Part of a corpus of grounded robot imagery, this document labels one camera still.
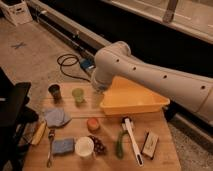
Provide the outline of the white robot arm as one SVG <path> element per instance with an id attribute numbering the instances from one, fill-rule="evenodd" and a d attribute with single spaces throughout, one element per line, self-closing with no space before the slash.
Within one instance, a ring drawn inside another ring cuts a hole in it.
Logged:
<path id="1" fill-rule="evenodd" d="M 213 78 L 151 65 L 131 55 L 123 41 L 99 49 L 91 84 L 106 91 L 115 76 L 127 78 L 155 91 L 213 126 Z"/>

